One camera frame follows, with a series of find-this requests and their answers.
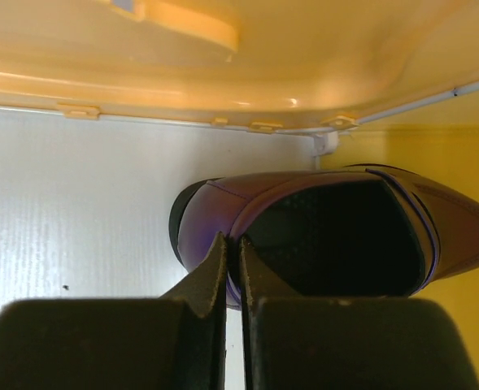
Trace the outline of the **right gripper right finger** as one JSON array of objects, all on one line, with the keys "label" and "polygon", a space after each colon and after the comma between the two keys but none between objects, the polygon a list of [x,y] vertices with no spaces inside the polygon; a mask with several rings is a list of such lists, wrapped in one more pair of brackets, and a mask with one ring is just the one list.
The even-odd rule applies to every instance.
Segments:
[{"label": "right gripper right finger", "polygon": [[460,333],[437,303],[305,297],[242,239],[249,389],[478,389]]}]

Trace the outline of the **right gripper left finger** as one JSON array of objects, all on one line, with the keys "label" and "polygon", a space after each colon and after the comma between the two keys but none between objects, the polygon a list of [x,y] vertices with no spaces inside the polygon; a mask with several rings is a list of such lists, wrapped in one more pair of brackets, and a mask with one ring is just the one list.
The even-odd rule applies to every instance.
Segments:
[{"label": "right gripper left finger", "polygon": [[157,298],[22,300],[0,311],[0,389],[222,389],[227,244]]}]

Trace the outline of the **yellow cabinet door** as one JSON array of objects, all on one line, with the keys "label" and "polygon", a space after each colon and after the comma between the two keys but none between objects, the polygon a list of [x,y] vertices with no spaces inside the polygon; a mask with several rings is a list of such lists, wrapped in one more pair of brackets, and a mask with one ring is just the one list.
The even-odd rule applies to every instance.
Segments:
[{"label": "yellow cabinet door", "polygon": [[0,1],[0,106],[252,132],[479,89],[479,1]]}]

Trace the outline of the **purple loafer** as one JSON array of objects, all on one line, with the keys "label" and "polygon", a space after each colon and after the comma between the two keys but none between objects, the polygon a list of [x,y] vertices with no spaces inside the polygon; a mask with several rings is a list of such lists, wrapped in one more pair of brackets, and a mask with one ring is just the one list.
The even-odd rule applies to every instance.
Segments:
[{"label": "purple loafer", "polygon": [[202,180],[176,197],[168,230],[188,271],[224,236],[233,309],[241,240],[307,296],[406,297],[479,268],[479,202],[380,164]]}]

